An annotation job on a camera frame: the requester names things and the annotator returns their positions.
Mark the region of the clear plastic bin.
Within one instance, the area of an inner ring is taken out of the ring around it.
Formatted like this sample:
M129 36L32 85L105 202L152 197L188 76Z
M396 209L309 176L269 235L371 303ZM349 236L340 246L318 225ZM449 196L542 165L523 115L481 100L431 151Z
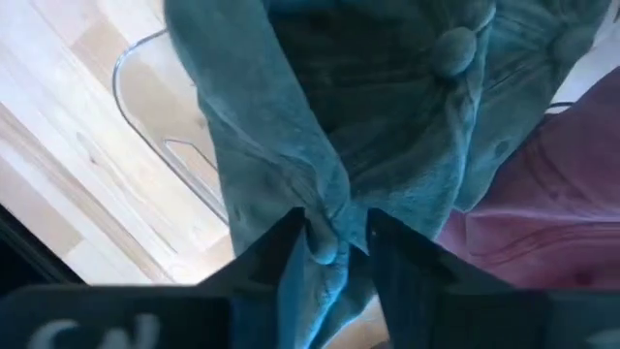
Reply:
M127 123L228 224L207 117L166 29L135 42L118 57L112 92Z

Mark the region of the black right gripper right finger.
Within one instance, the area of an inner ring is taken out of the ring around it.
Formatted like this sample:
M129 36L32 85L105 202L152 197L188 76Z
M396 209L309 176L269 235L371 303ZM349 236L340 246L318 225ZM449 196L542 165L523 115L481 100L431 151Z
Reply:
M378 208L367 211L366 241L393 349L434 349L438 306L449 292L511 288Z

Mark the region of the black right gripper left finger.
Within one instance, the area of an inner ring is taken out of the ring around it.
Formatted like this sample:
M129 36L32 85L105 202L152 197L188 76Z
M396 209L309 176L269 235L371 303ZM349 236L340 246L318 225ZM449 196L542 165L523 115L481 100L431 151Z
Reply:
M242 254L197 285L205 292L270 292L305 235L305 211L294 207Z

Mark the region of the washed teal baseball cap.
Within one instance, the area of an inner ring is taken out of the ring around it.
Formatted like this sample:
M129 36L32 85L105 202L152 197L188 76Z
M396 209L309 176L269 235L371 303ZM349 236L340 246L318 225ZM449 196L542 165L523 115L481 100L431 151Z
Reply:
M165 0L233 246L309 222L277 349L321 349L374 296L366 214L435 237L463 183L495 0Z
M612 0L495 0L479 114L454 206L473 208L592 47Z

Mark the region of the red-pink fabric hat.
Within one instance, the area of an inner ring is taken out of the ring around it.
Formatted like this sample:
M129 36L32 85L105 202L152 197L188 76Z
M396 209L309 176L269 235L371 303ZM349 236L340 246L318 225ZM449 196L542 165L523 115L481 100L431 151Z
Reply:
M516 286L620 290L620 67L546 115L438 241Z

